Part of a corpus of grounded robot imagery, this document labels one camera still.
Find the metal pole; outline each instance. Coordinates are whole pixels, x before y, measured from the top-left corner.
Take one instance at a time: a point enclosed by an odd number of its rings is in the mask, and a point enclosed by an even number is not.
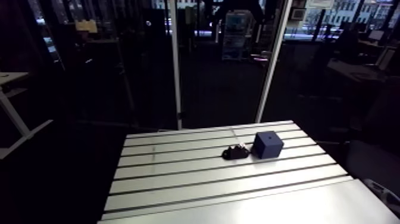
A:
[[[357,23],[357,18],[358,16],[360,16],[360,12],[361,12],[361,8],[364,5],[365,0],[360,0],[360,2],[357,5],[357,9],[355,10],[354,16],[353,16],[353,20],[351,21],[351,25],[350,25],[350,30],[353,30],[355,27],[355,24]]]
[[[260,41],[261,30],[263,29],[263,25],[258,25],[257,37],[255,38],[255,42],[258,43]]]
[[[320,29],[322,26],[322,20],[324,19],[324,16],[325,16],[325,11],[326,11],[325,9],[321,10],[321,14],[320,14],[320,18],[318,19],[317,27],[315,28],[314,35],[312,36],[312,39],[311,39],[312,42],[315,42],[315,40],[318,38],[318,34],[320,33]]]
[[[196,18],[196,30],[197,30],[197,37],[200,37],[200,1],[197,0],[197,18]]]
[[[179,55],[178,55],[178,19],[176,17],[176,1],[170,0],[171,7],[171,31],[172,31],[172,55],[174,60],[174,84],[175,84],[175,101],[178,130],[182,129],[182,117],[180,108],[180,82],[179,82]]]
[[[265,78],[264,87],[262,89],[260,104],[258,105],[257,116],[255,118],[256,123],[261,122],[261,118],[263,117],[265,102],[267,101],[268,92],[271,87],[272,76],[274,74],[276,61],[279,56],[280,46],[282,44],[283,35],[285,33],[286,23],[288,22],[290,6],[292,5],[292,0],[285,0],[285,4],[282,9],[282,16],[279,21],[278,31],[276,33],[276,38],[272,50],[271,62],[268,67],[267,77]]]

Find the glass door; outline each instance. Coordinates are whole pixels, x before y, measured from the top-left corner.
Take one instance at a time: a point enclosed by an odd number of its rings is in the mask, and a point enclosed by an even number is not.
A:
[[[176,1],[184,128],[253,123],[283,1]]]

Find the table groove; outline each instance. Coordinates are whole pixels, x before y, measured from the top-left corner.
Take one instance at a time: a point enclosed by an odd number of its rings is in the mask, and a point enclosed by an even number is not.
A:
[[[283,188],[283,187],[286,187],[286,186],[299,185],[299,184],[303,184],[303,183],[322,181],[322,180],[325,180],[325,179],[333,179],[333,178],[339,178],[339,177],[344,177],[344,176],[349,176],[349,175],[348,174],[342,174],[342,175],[330,176],[330,177],[327,177],[327,178],[313,179],[313,180],[309,180],[309,181],[296,182],[296,183],[288,183],[288,184],[284,184],[284,185],[271,186],[271,187],[266,187],[266,188],[258,188],[258,189],[249,190],[249,191],[234,192],[234,193],[221,194],[221,195],[215,195],[215,196],[209,196],[209,197],[201,197],[201,198],[199,197],[199,198],[194,198],[194,199],[181,200],[181,201],[172,201],[172,202],[167,202],[167,203],[149,204],[149,205],[146,205],[146,206],[126,207],[126,208],[123,208],[123,209],[111,209],[111,210],[105,210],[104,214],[115,213],[115,212],[120,212],[120,211],[136,210],[136,209],[147,209],[147,208],[151,208],[151,207],[155,207],[155,206],[167,206],[167,205],[172,205],[172,204],[188,203],[188,202],[193,202],[193,201],[201,201],[201,200],[207,200],[207,199],[212,199],[212,198],[220,198],[220,197],[226,197],[226,196],[231,196],[231,195],[246,194],[246,193],[256,192],[256,191],[265,191],[265,190],[268,190],[268,189]]]

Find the table leg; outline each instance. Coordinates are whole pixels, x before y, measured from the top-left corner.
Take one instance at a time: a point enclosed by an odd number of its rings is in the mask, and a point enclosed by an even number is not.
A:
[[[29,138],[30,131],[25,123],[22,121],[20,115],[17,113],[11,102],[8,100],[7,96],[3,93],[3,90],[0,86],[0,105],[7,113],[8,117],[20,131],[22,136]]]

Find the sign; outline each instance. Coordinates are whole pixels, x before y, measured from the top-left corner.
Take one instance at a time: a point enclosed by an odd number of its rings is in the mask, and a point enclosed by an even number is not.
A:
[[[331,9],[335,0],[308,0],[306,8]]]

